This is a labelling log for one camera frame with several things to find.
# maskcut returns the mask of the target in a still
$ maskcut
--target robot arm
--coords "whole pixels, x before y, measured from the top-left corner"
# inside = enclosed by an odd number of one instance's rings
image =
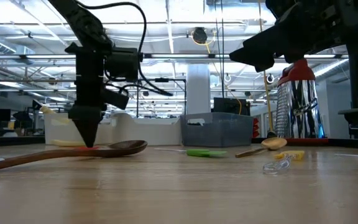
[[[125,109],[128,96],[105,88],[104,75],[137,81],[139,54],[135,48],[119,48],[105,33],[101,21],[76,0],[49,0],[67,20],[81,47],[72,43],[65,51],[76,55],[76,101],[68,113],[87,147],[93,147],[103,111],[111,104]]]
[[[282,55],[292,63],[338,45],[352,44],[358,50],[358,1],[266,0],[266,6],[277,18],[275,25],[244,41],[231,60],[259,72]]]
[[[112,52],[114,43],[104,32],[101,21],[74,0],[49,0],[67,20],[81,45],[87,50]]]

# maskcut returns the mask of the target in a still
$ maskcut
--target gray plastic bin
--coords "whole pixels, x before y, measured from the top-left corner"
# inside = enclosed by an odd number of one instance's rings
[[[230,113],[201,113],[180,116],[184,146],[249,146],[254,118]]]

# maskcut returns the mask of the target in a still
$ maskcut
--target table surface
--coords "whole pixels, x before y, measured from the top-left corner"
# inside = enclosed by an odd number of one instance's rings
[[[0,147],[0,157],[46,149]],[[262,173],[277,152],[234,158],[245,149],[212,159],[149,147],[3,169],[0,223],[358,223],[358,159],[335,155],[358,149],[286,147],[305,158],[280,175]]]

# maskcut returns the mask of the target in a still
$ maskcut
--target small wooden spoon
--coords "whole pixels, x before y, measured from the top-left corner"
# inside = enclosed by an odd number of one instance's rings
[[[257,149],[251,149],[246,152],[236,154],[236,158],[251,156],[258,152],[262,152],[265,150],[273,150],[273,151],[279,150],[282,147],[284,147],[285,145],[287,145],[287,140],[285,140],[284,138],[277,138],[277,137],[268,138],[268,139],[265,139],[264,141],[262,141],[261,145],[262,145],[262,147],[259,147]]]
[[[108,146],[110,149],[56,149],[17,156],[0,161],[0,169],[18,166],[29,162],[61,157],[121,157],[136,154],[147,147],[146,141],[123,141]]]

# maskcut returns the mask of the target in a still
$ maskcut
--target metal cheese grater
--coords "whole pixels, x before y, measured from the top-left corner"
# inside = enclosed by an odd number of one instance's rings
[[[281,138],[325,138],[316,77],[306,59],[284,69],[278,81],[275,129]]]

